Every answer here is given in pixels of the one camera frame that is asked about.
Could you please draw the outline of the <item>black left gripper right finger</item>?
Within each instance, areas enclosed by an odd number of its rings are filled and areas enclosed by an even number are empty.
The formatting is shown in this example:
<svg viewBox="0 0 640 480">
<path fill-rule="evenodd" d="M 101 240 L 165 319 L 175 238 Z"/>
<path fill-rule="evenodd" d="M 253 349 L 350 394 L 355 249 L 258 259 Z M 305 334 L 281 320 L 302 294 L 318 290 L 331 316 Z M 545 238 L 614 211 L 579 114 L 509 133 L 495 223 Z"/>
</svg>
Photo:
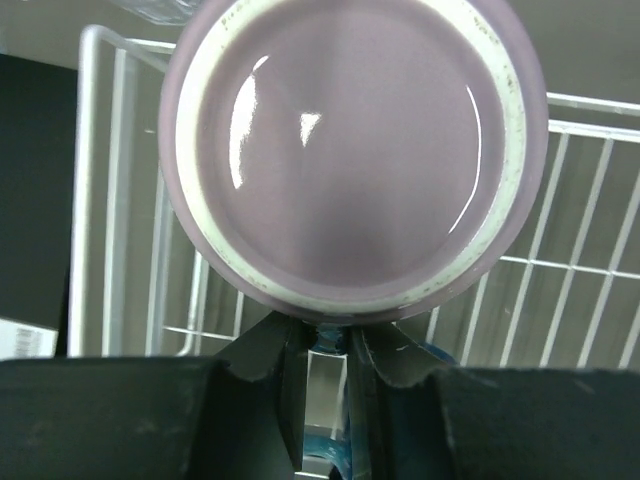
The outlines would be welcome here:
<svg viewBox="0 0 640 480">
<path fill-rule="evenodd" d="M 357 479 L 635 479 L 639 376 L 448 364 L 390 324 L 349 331 Z"/>
</svg>

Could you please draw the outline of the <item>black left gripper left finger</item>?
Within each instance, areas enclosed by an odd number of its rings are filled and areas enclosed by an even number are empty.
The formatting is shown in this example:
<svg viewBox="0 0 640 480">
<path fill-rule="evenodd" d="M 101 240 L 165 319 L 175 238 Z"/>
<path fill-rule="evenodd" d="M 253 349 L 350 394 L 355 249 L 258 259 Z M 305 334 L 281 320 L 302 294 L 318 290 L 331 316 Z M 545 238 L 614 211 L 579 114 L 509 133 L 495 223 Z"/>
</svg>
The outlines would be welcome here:
<svg viewBox="0 0 640 480">
<path fill-rule="evenodd" d="M 1 365 L 5 479 L 291 479 L 306 328 L 272 313 L 213 356 Z"/>
</svg>

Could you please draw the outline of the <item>pink mug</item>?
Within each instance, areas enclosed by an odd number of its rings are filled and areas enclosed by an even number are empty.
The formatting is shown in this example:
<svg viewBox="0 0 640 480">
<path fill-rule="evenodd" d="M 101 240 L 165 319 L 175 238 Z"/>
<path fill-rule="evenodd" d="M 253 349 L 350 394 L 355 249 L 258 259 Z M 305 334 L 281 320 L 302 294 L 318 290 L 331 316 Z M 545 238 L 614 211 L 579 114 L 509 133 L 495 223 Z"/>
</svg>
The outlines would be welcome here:
<svg viewBox="0 0 640 480">
<path fill-rule="evenodd" d="M 505 1 L 205 1 L 158 142 L 179 222 L 232 286 L 312 322 L 391 322 L 514 242 L 546 88 Z"/>
</svg>

